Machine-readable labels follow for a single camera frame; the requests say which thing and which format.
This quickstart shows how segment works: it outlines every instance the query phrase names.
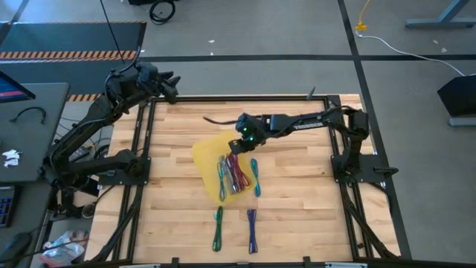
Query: wooden table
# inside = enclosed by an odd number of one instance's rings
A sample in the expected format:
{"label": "wooden table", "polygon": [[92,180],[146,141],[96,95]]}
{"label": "wooden table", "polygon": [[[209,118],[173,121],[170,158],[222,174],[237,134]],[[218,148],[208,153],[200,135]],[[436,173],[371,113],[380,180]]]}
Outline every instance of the wooden table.
{"label": "wooden table", "polygon": [[[361,108],[359,95],[340,98],[342,105]],[[211,249],[217,204],[208,197],[191,154],[197,141],[234,128],[210,124],[202,119],[204,115],[229,121],[243,112],[296,115],[321,110],[324,104],[319,101],[184,102],[173,106],[157,103],[149,152],[150,181],[141,203],[134,263],[170,263],[172,257],[179,257],[181,263],[301,262],[303,256],[310,256],[312,261],[352,260],[341,194],[332,177],[327,128],[271,138],[265,146],[249,153],[260,166],[262,196],[256,198],[251,191],[225,207],[220,252]],[[137,110],[132,110],[115,123],[112,155],[131,147],[136,118]],[[145,125],[139,144],[143,144]],[[362,153],[372,152],[368,138]],[[370,227],[398,255],[385,194],[368,184],[360,186]],[[116,228],[122,193],[123,187],[116,186],[98,204],[86,259],[97,254]],[[257,209],[259,252],[253,255],[248,254],[248,208]],[[354,226],[361,241],[355,221]],[[122,258],[128,236],[126,230]]]}

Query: monitor screen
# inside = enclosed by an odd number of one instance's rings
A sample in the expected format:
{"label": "monitor screen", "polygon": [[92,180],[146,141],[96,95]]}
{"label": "monitor screen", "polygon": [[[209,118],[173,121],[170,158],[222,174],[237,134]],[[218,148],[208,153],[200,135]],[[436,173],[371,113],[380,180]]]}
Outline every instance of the monitor screen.
{"label": "monitor screen", "polygon": [[0,103],[34,99],[35,94],[0,71]]}

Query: white cable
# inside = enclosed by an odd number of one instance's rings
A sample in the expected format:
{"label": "white cable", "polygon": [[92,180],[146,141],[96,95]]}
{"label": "white cable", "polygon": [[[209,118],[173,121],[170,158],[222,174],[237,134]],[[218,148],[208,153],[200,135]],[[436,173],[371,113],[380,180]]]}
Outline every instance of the white cable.
{"label": "white cable", "polygon": [[424,60],[429,60],[429,61],[433,61],[433,62],[445,64],[445,65],[451,67],[453,70],[455,70],[455,71],[456,71],[458,74],[460,74],[461,76],[465,76],[465,74],[463,74],[460,70],[458,70],[458,69],[457,69],[456,67],[454,67],[453,65],[447,63],[446,61],[436,60],[436,59],[430,59],[430,58],[427,58],[427,57],[424,57],[424,56],[420,56],[420,55],[416,55],[416,54],[412,54],[412,53],[400,51],[400,50],[394,48],[393,46],[388,45],[388,43],[385,42],[385,40],[383,40],[382,38],[377,37],[377,36],[365,36],[365,35],[362,35],[362,34],[359,33],[359,32],[356,32],[356,35],[357,35],[359,38],[371,38],[371,39],[380,40],[380,41],[382,41],[384,44],[386,44],[387,47],[389,47],[391,50],[395,51],[396,53],[400,53],[400,54],[404,54],[404,55],[410,55],[410,56],[417,57],[417,58],[420,58],[420,59],[424,59]]}

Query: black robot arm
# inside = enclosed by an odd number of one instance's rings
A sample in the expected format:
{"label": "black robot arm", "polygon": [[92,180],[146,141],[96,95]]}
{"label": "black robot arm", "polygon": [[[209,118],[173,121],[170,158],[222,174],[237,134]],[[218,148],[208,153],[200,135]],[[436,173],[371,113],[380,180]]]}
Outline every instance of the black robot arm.
{"label": "black robot arm", "polygon": [[[47,152],[40,174],[57,188],[73,187],[80,190],[92,181],[89,180],[92,174],[113,170],[109,173],[109,177],[112,177],[109,181],[116,179],[121,182],[140,176],[144,163],[130,150],[88,162],[70,163],[69,157],[98,130],[112,125],[123,113],[129,113],[133,106],[161,95],[169,103],[175,103],[178,94],[176,84],[180,77],[172,76],[171,71],[159,73],[152,64],[135,61],[120,71],[112,71],[106,78],[105,94],[94,101],[83,120],[73,124],[72,130],[55,141],[56,144]],[[94,185],[86,185],[86,188],[89,189],[87,193],[96,195]]]}
{"label": "black robot arm", "polygon": [[[348,127],[343,115],[349,117]],[[347,160],[341,168],[355,173],[359,169],[362,141],[369,136],[369,124],[367,113],[349,106],[337,106],[323,112],[295,116],[284,114],[253,116],[243,113],[235,126],[242,134],[242,138],[230,141],[229,145],[234,154],[246,153],[259,145],[264,145],[268,138],[281,138],[294,131],[320,127],[332,127],[350,142],[350,146],[344,151]]]}

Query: keyboard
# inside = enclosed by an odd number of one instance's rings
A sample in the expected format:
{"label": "keyboard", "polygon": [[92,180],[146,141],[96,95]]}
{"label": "keyboard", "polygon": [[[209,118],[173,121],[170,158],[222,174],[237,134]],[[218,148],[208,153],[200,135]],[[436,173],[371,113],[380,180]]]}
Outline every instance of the keyboard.
{"label": "keyboard", "polygon": [[19,192],[18,186],[0,186],[0,228],[10,226]]}

